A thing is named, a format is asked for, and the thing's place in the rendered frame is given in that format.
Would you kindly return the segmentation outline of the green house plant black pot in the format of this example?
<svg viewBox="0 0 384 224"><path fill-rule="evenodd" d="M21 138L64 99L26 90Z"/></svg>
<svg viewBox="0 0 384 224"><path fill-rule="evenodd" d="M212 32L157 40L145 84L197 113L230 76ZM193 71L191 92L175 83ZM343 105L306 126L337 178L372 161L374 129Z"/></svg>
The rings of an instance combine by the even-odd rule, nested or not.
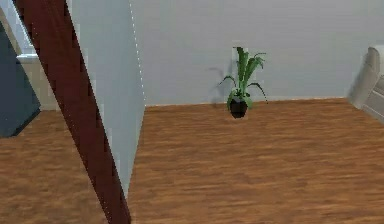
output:
<svg viewBox="0 0 384 224"><path fill-rule="evenodd" d="M220 84L226 80L233 82L234 87L227 97L226 106L231 116L234 119L239 119L243 118L247 110L253 106L251 95L248 92L249 87L256 86L261 91L265 101L268 101L268 99L263 87L258 82L250 82L250 78L255 70L258 67L264 68L264 52L258 52L251 56L243 47L237 46L235 50L238 55L236 60L237 78L234 78L232 74L226 75Z"/></svg>

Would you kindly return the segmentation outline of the dark blue cupboard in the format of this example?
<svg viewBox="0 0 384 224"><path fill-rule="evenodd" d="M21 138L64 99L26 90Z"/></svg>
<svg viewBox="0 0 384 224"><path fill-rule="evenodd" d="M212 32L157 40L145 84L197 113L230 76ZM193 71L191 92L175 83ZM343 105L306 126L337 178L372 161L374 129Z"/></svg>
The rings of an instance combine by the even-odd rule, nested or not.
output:
<svg viewBox="0 0 384 224"><path fill-rule="evenodd" d="M17 136L39 113L40 102L0 23L0 138Z"/></svg>

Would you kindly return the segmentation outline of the beige sofa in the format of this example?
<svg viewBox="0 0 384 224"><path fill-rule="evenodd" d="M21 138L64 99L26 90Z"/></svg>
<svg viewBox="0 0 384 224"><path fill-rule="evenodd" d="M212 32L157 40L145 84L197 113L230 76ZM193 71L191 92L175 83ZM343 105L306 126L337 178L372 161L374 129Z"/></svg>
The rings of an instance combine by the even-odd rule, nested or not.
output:
<svg viewBox="0 0 384 224"><path fill-rule="evenodd" d="M384 45L368 48L347 99L384 124Z"/></svg>

